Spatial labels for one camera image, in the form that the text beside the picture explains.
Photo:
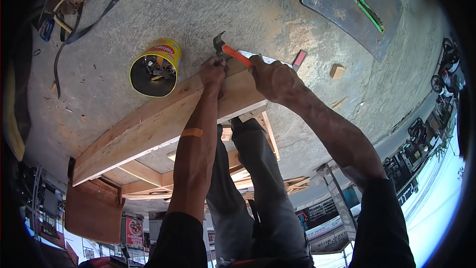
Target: gray pants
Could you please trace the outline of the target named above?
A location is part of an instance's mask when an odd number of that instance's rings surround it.
[[[253,181],[261,227],[259,232],[253,233],[255,221],[229,174],[228,154],[221,141],[223,129],[218,125],[217,152],[207,194],[215,228],[217,263],[283,258],[295,267],[311,267],[309,246],[289,201],[266,132],[254,118],[244,123],[234,118],[231,128],[238,159]]]

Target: hand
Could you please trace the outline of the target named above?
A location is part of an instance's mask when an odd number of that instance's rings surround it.
[[[205,61],[199,70],[203,88],[219,91],[225,80],[226,61],[218,56],[212,56]]]
[[[307,90],[304,82],[287,65],[279,61],[267,64],[258,55],[249,60],[255,65],[251,68],[251,74],[255,79],[256,89],[273,103],[287,106]]]

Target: black sleeve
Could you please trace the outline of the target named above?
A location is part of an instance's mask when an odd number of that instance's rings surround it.
[[[350,268],[415,267],[407,225],[388,179],[372,181],[362,196]]]
[[[155,267],[208,267],[203,226],[196,218],[182,212],[165,215],[154,254],[146,264]]]

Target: red handle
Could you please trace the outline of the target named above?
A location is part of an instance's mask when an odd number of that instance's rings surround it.
[[[253,63],[251,63],[251,61],[248,58],[244,57],[241,53],[235,51],[235,49],[233,49],[229,45],[225,44],[221,47],[221,49],[223,50],[223,53],[238,59],[241,63],[243,63],[247,67],[254,67]]]

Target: yellow can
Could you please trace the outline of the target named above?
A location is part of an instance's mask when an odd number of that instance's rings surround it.
[[[147,46],[129,71],[132,87],[152,98],[168,96],[177,85],[182,49],[176,41],[159,38]]]

